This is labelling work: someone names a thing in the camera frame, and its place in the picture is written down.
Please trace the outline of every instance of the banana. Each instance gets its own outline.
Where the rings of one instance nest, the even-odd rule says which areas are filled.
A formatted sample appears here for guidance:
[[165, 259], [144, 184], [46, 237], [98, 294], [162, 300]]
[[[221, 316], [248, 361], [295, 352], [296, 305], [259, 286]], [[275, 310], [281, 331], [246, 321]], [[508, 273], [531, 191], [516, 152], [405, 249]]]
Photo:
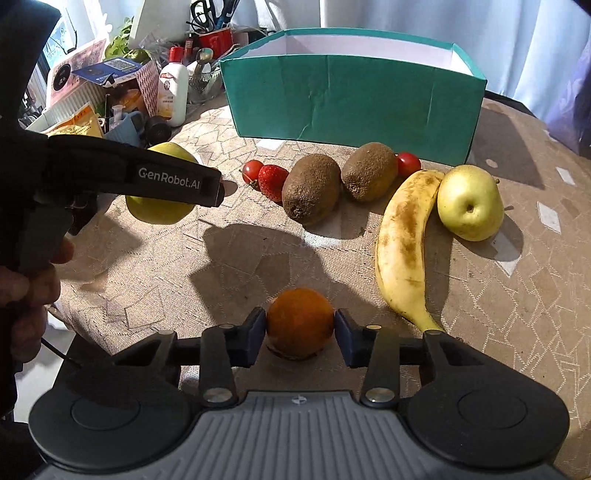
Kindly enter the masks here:
[[425, 305], [423, 240], [444, 174], [413, 173], [388, 203], [375, 244], [375, 277], [384, 300], [422, 332], [443, 330]]

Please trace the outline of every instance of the metal screw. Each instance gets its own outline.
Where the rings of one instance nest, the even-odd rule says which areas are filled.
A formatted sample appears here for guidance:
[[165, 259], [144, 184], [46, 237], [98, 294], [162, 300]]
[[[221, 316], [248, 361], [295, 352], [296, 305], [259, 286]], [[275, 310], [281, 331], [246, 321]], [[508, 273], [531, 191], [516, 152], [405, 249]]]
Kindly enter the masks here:
[[386, 403], [396, 397], [394, 392], [389, 388], [375, 387], [365, 392], [365, 398], [371, 403]]
[[224, 403], [232, 398], [232, 392], [227, 388], [208, 388], [203, 394], [208, 403]]

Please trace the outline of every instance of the finger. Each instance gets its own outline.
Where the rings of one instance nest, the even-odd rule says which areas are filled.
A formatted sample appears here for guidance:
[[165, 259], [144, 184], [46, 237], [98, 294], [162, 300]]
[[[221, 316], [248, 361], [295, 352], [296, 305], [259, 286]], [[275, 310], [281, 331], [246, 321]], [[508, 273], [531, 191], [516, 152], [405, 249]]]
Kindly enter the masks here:
[[27, 310], [14, 323], [11, 330], [11, 345], [19, 348], [32, 341], [39, 340], [47, 328], [47, 310], [35, 307]]
[[0, 307], [18, 301], [27, 295], [29, 281], [20, 273], [0, 267]]
[[33, 360], [41, 350], [41, 339], [33, 340], [25, 345], [11, 348], [12, 357], [18, 362], [26, 364]]
[[72, 258], [74, 258], [74, 244], [67, 238], [64, 238], [61, 242], [59, 252], [51, 259], [51, 263], [68, 263]]
[[27, 301], [32, 307], [49, 305], [60, 297], [60, 293], [60, 279], [56, 268], [51, 265], [30, 281]]

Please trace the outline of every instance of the white bottle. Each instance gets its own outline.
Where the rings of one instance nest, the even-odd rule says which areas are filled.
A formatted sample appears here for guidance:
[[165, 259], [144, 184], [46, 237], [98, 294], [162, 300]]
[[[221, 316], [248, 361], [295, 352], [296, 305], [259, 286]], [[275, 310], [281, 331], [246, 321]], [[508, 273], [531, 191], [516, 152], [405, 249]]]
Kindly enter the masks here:
[[172, 47], [168, 57], [170, 63], [162, 69], [158, 80], [156, 115], [164, 117], [171, 127], [180, 127], [187, 115], [189, 71], [181, 63], [183, 55], [182, 47]]

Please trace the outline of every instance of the orange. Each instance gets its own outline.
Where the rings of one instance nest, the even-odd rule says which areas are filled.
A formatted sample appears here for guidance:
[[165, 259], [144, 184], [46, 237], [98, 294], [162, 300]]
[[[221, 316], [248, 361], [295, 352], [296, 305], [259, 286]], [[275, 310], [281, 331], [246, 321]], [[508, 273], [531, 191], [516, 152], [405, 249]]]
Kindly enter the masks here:
[[270, 350], [290, 360], [302, 360], [322, 349], [335, 328], [333, 307], [309, 288], [281, 293], [267, 312]]

